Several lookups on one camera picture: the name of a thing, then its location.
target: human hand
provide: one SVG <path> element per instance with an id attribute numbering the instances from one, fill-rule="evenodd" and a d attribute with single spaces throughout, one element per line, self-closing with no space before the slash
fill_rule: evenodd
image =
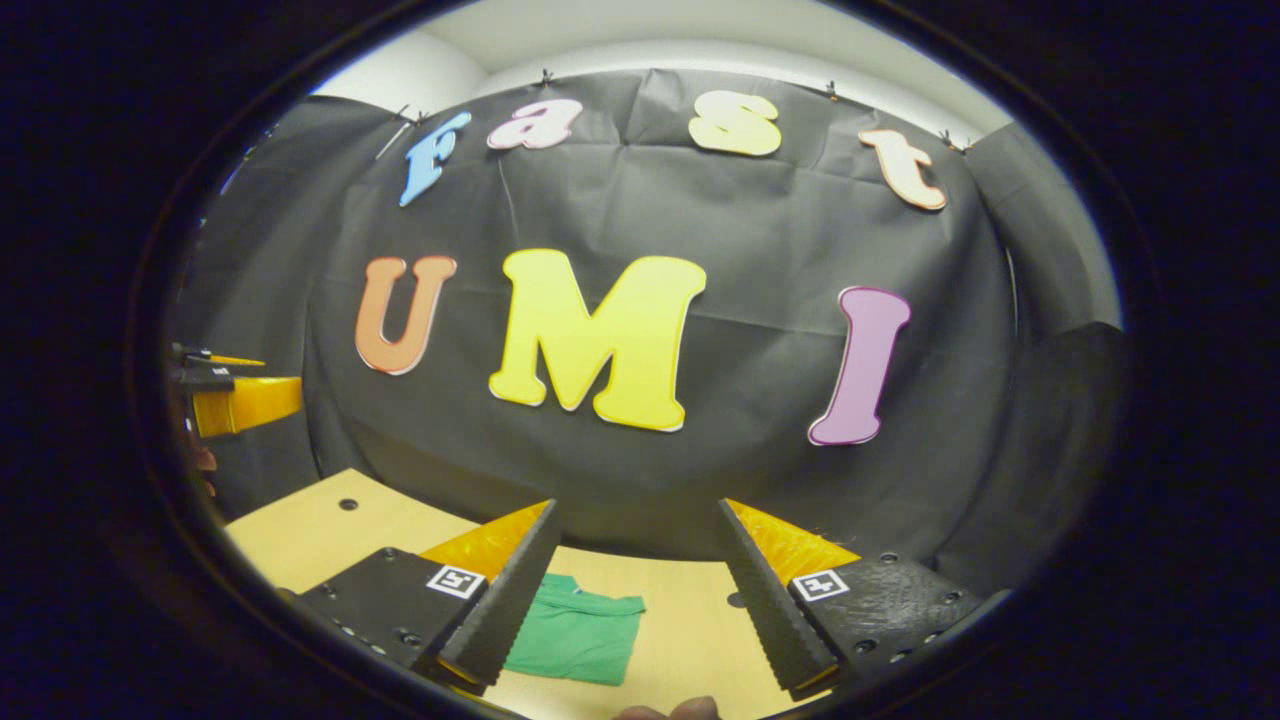
<path id="1" fill-rule="evenodd" d="M 663 715 L 652 707 L 636 705 L 617 714 L 613 720 L 719 720 L 719 708 L 710 696 L 686 700 Z"/>

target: green t-shirt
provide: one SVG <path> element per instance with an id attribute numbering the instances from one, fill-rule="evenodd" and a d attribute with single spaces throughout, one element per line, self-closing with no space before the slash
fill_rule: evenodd
<path id="1" fill-rule="evenodd" d="M 582 592 L 568 575 L 543 578 L 525 615 L 507 670 L 621 685 L 644 600 Z"/>

